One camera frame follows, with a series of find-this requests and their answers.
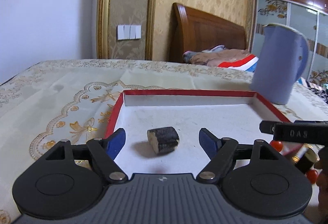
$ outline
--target tablecloth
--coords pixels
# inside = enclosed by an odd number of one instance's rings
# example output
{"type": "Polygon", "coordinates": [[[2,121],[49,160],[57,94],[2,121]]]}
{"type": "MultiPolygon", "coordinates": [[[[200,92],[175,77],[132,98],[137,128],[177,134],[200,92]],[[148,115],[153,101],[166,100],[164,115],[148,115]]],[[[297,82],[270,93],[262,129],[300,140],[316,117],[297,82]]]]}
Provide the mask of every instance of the tablecloth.
{"type": "MultiPolygon", "coordinates": [[[[0,223],[19,216],[14,180],[60,139],[83,144],[103,137],[111,110],[126,89],[248,90],[252,73],[200,65],[134,60],[59,60],[36,64],[0,86],[0,223]]],[[[295,84],[276,106],[291,121],[327,120],[328,107],[295,84]]],[[[318,189],[308,207],[317,221],[318,189]]]]}

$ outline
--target screw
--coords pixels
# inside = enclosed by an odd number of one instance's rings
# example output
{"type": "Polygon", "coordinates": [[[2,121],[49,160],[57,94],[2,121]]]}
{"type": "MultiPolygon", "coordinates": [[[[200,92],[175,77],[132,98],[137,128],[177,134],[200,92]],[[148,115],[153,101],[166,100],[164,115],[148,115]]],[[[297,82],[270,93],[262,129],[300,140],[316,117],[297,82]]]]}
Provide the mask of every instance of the screw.
{"type": "Polygon", "coordinates": [[[215,174],[210,171],[203,171],[199,174],[199,177],[203,180],[212,180],[215,177],[215,174]]]}
{"type": "Polygon", "coordinates": [[[122,172],[112,172],[111,174],[109,174],[109,178],[111,180],[123,180],[125,178],[125,174],[122,172]]]}

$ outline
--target light switch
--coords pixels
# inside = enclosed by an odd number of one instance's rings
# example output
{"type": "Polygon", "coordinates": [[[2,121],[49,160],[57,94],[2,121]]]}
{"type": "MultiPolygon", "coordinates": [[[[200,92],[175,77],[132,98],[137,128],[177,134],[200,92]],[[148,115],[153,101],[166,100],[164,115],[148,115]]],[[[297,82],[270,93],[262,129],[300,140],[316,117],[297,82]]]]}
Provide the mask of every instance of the light switch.
{"type": "Polygon", "coordinates": [[[130,27],[130,39],[136,38],[136,25],[131,25],[130,27]]]}
{"type": "Polygon", "coordinates": [[[130,27],[131,25],[124,25],[124,39],[130,39],[130,27]]]}
{"type": "Polygon", "coordinates": [[[124,40],[124,25],[117,26],[117,39],[124,40]]]}
{"type": "Polygon", "coordinates": [[[136,39],[141,39],[141,25],[136,25],[136,39]]]}

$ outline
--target gold door frame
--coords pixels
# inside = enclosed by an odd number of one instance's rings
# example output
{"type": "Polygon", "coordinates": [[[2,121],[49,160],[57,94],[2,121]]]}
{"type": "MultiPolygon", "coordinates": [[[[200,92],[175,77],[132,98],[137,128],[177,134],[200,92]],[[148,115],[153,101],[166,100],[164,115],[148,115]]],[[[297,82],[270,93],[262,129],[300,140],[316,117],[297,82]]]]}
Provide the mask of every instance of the gold door frame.
{"type": "MultiPolygon", "coordinates": [[[[97,0],[96,50],[98,59],[110,58],[108,44],[110,0],[97,0]]],[[[145,59],[152,60],[155,0],[148,0],[145,59]]]]}

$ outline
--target wooden headboard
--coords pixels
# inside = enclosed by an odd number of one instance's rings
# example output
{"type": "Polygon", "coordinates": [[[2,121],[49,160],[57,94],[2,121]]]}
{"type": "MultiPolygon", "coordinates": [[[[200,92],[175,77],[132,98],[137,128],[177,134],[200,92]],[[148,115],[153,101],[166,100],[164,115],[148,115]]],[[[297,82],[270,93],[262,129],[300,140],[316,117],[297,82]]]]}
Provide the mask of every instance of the wooden headboard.
{"type": "Polygon", "coordinates": [[[220,44],[228,49],[246,49],[244,27],[178,3],[173,3],[173,9],[178,25],[170,46],[169,61],[183,63],[184,52],[199,52],[220,44]]]}

